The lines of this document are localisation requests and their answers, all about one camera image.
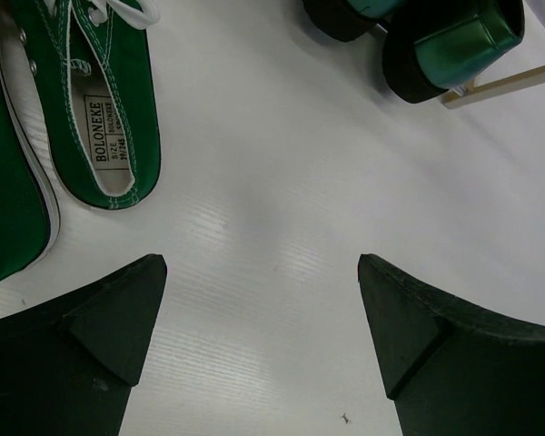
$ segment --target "dark green shoe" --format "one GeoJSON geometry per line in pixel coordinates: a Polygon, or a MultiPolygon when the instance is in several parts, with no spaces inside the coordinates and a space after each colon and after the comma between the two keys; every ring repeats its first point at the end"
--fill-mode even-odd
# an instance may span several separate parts
{"type": "Polygon", "coordinates": [[[151,0],[10,0],[45,113],[54,168],[76,199],[138,204],[160,173],[145,29],[151,0]],[[141,4],[144,10],[137,7],[141,4]]]}
{"type": "Polygon", "coordinates": [[[361,257],[358,280],[404,436],[545,435],[545,326],[466,302],[375,254],[361,257]]]}
{"type": "Polygon", "coordinates": [[[38,262],[55,242],[55,193],[3,87],[0,67],[0,281],[38,262]]]}
{"type": "Polygon", "coordinates": [[[407,0],[302,0],[311,21],[333,39],[344,43],[359,38],[377,20],[402,7],[407,0]]]}
{"type": "Polygon", "coordinates": [[[0,319],[0,436],[117,436],[166,274],[149,254],[0,319]]]}
{"type": "Polygon", "coordinates": [[[476,77],[524,33],[522,0],[413,0],[393,16],[383,72],[394,93],[420,103],[476,77]]]}

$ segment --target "metal eyelet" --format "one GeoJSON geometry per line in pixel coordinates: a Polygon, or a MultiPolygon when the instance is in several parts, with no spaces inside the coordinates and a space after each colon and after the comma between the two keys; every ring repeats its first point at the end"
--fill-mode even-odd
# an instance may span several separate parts
{"type": "Polygon", "coordinates": [[[90,7],[87,12],[89,13],[89,20],[91,21],[91,24],[94,25],[95,27],[99,27],[99,23],[97,23],[94,19],[93,19],[93,12],[94,12],[94,8],[90,7]]]}
{"type": "Polygon", "coordinates": [[[36,65],[35,61],[29,61],[28,66],[30,67],[30,72],[33,74],[34,77],[38,74],[38,66],[36,65]]]}
{"type": "Polygon", "coordinates": [[[20,42],[23,44],[23,45],[26,45],[26,32],[24,29],[20,29],[20,34],[18,34],[18,39],[20,39],[20,42]]]}

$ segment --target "green sneaker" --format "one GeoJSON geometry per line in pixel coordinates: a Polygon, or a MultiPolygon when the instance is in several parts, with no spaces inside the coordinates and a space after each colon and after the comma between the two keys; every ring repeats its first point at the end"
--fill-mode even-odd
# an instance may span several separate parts
{"type": "Polygon", "coordinates": [[[0,66],[0,281],[38,262],[60,223],[55,193],[3,83],[0,66]]]}
{"type": "Polygon", "coordinates": [[[94,207],[138,204],[160,173],[144,31],[158,21],[157,7],[152,0],[10,0],[9,5],[63,185],[94,207]]]}

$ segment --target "insole label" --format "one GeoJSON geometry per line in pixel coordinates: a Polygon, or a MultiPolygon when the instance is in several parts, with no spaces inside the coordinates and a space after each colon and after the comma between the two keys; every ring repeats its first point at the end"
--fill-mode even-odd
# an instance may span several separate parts
{"type": "Polygon", "coordinates": [[[129,170],[124,129],[111,97],[86,95],[91,162],[95,170],[129,170]]]}

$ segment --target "black rubber edge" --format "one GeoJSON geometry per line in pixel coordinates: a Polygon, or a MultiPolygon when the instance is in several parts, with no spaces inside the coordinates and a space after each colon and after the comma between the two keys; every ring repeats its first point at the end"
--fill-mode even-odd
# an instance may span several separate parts
{"type": "Polygon", "coordinates": [[[314,25],[343,43],[359,38],[377,23],[358,14],[347,0],[302,0],[302,4],[314,25]]]}
{"type": "Polygon", "coordinates": [[[388,86],[402,100],[411,104],[431,100],[448,91],[433,85],[418,63],[413,38],[415,16],[419,13],[416,3],[410,3],[393,16],[381,59],[388,86]]]}

